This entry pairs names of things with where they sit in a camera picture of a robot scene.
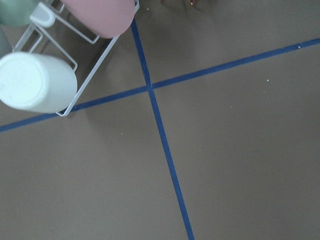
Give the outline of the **pink plastic cup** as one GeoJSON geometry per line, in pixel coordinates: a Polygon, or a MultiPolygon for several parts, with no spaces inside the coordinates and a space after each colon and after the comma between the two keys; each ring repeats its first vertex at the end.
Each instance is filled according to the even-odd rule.
{"type": "Polygon", "coordinates": [[[77,20],[104,39],[123,34],[135,15],[133,0],[64,0],[63,4],[77,20]]]}

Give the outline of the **white plastic cup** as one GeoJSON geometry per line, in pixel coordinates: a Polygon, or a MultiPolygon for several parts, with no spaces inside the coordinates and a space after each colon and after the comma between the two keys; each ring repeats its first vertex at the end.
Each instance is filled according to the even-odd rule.
{"type": "Polygon", "coordinates": [[[60,112],[74,99],[77,88],[74,70],[60,58],[15,52],[0,60],[0,100],[13,109],[60,112]]]}

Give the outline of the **green plastic cup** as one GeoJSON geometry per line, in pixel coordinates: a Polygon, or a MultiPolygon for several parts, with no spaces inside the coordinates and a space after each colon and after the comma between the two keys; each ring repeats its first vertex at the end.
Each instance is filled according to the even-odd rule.
{"type": "Polygon", "coordinates": [[[29,25],[30,15],[40,0],[1,0],[0,24],[9,27],[29,25]]]}

